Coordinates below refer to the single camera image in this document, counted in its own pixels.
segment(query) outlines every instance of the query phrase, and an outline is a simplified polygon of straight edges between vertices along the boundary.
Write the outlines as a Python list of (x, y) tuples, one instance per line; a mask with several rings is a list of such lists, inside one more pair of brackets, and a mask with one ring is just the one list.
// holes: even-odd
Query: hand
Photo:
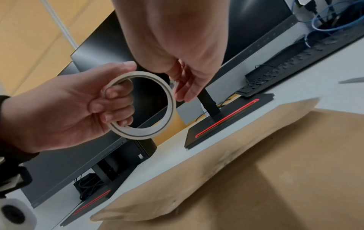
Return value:
[(113, 0), (133, 56), (178, 80), (192, 101), (219, 70), (228, 40), (229, 0)]
[(135, 71), (135, 62), (106, 64), (79, 74), (53, 78), (24, 94), (6, 99), (0, 138), (36, 153), (81, 144), (109, 131), (107, 123), (133, 122), (130, 80), (105, 91), (114, 78)]

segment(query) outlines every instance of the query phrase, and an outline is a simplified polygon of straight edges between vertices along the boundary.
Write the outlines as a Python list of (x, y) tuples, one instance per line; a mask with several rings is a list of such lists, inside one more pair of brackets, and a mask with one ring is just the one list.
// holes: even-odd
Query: cardboard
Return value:
[(204, 151), (126, 192), (91, 220), (144, 221), (170, 213), (232, 160), (278, 129), (308, 114), (318, 101), (310, 99), (278, 106)]
[(238, 157), (173, 212), (99, 230), (364, 229), (364, 116), (312, 111)]

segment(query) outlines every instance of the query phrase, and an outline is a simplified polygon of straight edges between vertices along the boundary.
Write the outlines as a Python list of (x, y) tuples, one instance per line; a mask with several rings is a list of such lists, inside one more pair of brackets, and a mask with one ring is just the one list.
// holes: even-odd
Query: masking tape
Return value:
[(134, 72), (129, 72), (129, 73), (123, 74), (123, 75), (115, 78), (114, 80), (112, 80), (106, 86), (106, 89), (111, 86), (120, 84), (122, 81), (125, 81), (127, 79), (132, 79), (135, 77), (151, 79), (151, 80), (155, 81), (156, 83), (158, 83), (163, 88), (164, 92), (167, 95), (167, 101), (168, 101), (166, 114), (155, 126), (148, 127), (148, 128), (132, 128), (129, 126), (122, 127), (122, 126), (118, 125), (118, 123), (116, 123), (116, 122), (109, 123), (107, 126), (113, 132), (115, 132), (116, 134), (118, 134), (124, 138), (133, 139), (133, 140), (144, 140), (144, 139), (158, 136), (159, 134), (161, 134), (163, 131), (165, 131), (169, 127), (169, 125), (173, 121), (174, 115), (176, 114), (176, 99), (174, 98), (174, 94), (173, 94), (171, 87), (163, 79), (161, 79), (160, 77), (158, 77), (155, 74), (151, 74), (151, 73), (143, 72), (143, 71), (134, 71)]

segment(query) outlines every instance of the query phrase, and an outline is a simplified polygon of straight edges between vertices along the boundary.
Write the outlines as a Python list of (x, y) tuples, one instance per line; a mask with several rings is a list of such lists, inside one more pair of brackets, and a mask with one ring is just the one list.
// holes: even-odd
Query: red led strip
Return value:
[(107, 195), (111, 190), (105, 192), (104, 194), (100, 195), (98, 198), (94, 199), (93, 201), (91, 201), (90, 203), (88, 203), (87, 205), (83, 206), (82, 208), (80, 208), (79, 210), (77, 210), (76, 212), (74, 212), (72, 215), (76, 215), (78, 212), (82, 211), (83, 209), (85, 209), (86, 207), (88, 207), (89, 205), (91, 205), (92, 203), (98, 201), (99, 199), (101, 199), (103, 196)]
[(223, 123), (224, 121), (228, 120), (230, 117), (236, 115), (237, 113), (241, 112), (242, 110), (248, 108), (249, 106), (251, 106), (252, 104), (258, 102), (259, 99), (254, 99), (251, 102), (249, 102), (248, 104), (244, 105), (243, 107), (241, 107), (240, 109), (236, 110), (235, 112), (231, 113), (230, 115), (224, 117), (223, 119), (221, 119), (220, 121), (216, 122), (215, 124), (211, 125), (210, 127), (208, 127), (207, 129), (205, 129), (204, 131), (200, 132), (199, 134), (197, 134), (195, 136), (195, 138), (198, 138), (199, 136), (201, 136), (202, 134), (206, 133), (207, 131), (215, 128), (216, 126), (218, 126), (219, 124)]

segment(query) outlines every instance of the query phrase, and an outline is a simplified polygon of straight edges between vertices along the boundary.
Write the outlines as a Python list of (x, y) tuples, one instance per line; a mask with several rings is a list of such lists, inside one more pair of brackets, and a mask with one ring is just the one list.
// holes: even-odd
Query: white desk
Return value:
[[(108, 201), (71, 224), (65, 227), (56, 226), (54, 229), (98, 229), (100, 223), (91, 223), (89, 221), (90, 216), (104, 208), (110, 202), (113, 202), (113, 200), (124, 192), (143, 184), (191, 156), (198, 154), (212, 144), (248, 125), (250, 122), (261, 117), (278, 105), (313, 97), (322, 97), (321, 102), (317, 106), (318, 108), (364, 114), (364, 103), (362, 101), (364, 99), (364, 83), (338, 84), (338, 81), (362, 77), (364, 75), (364, 65), (362, 63), (363, 54), (364, 39), (361, 39), (271, 89), (269, 93), (275, 94), (275, 99), (272, 102), (264, 105), (191, 150), (186, 150), (184, 148), (188, 128), (184, 129), (160, 145), (154, 155), (140, 164)], [(37, 227), (42, 230), (49, 229), (49, 227), (45, 228), (44, 223), (42, 222), (39, 222)]]

